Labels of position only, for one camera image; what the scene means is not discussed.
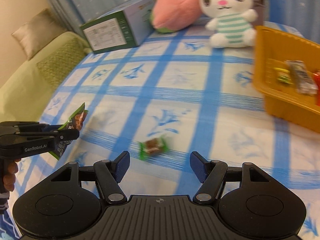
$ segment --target beige wall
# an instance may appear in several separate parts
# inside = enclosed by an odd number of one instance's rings
[[[46,0],[0,0],[0,87],[26,60],[11,33],[47,7]]]

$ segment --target triangular cutout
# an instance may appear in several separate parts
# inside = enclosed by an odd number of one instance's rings
[[[268,179],[263,177],[256,169],[250,168],[250,180],[252,182],[269,182]]]
[[[58,176],[53,178],[51,181],[70,181],[71,180],[72,168],[66,168]]]

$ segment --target blue and white plaid bedsheet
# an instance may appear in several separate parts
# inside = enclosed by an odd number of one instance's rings
[[[211,49],[199,22],[178,33],[153,33],[138,48],[88,55],[55,92],[41,122],[64,123],[83,102],[81,136],[57,162],[50,154],[19,163],[18,196],[64,163],[92,165],[128,150],[120,186],[131,194],[190,194],[200,184],[189,153],[229,165],[253,162],[297,194],[308,209],[300,236],[320,239],[320,135],[264,112],[252,87],[253,49]],[[291,27],[267,23],[299,34]],[[166,134],[170,151],[140,161],[138,142]],[[94,184],[84,183],[92,190]],[[230,183],[227,189],[235,187]]]

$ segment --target stuffed animal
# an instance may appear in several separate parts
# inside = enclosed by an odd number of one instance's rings
[[[213,18],[206,28],[217,31],[210,37],[213,48],[254,46],[256,30],[249,22],[258,14],[251,9],[253,0],[200,0],[204,14]]]
[[[202,14],[199,0],[157,0],[150,15],[160,33],[172,33],[195,22]]]

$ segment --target yellow plastic bin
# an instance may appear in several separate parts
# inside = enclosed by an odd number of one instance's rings
[[[257,31],[253,85],[265,96],[265,110],[268,114],[320,132],[317,96],[298,94],[294,84],[280,83],[274,69],[289,69],[286,60],[302,60],[312,77],[312,73],[320,69],[320,45],[264,26],[258,26]]]

